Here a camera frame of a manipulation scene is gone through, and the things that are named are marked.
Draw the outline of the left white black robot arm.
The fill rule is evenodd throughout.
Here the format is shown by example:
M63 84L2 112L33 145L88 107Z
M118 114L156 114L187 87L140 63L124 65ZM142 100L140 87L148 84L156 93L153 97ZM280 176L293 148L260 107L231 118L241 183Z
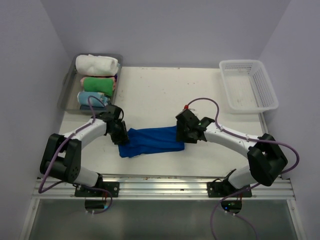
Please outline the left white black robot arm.
M79 128L49 136L39 171L43 174L38 192L44 193L60 183L86 186L92 196L103 193L101 175L82 167L82 150L95 139L110 135L113 144L129 142L124 111L116 105L107 105L105 110L93 114Z

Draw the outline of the white towel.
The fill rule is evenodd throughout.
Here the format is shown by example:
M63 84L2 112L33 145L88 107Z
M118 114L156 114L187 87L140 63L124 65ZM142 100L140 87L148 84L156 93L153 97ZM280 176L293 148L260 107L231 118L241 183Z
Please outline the white towel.
M115 76L119 70L118 60L110 56L79 55L75 59L75 68L82 75L105 77Z

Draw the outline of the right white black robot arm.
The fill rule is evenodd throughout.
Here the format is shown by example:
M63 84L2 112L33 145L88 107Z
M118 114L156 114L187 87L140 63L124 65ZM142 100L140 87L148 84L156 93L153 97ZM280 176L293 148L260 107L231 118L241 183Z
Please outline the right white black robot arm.
M233 169L222 181L212 182L211 188L219 196L235 196L251 184L269 187L288 164L283 151L270 134L254 136L241 132L233 133L219 126L212 118L198 119L189 109L184 109L175 118L177 141L218 144L248 160L247 166Z

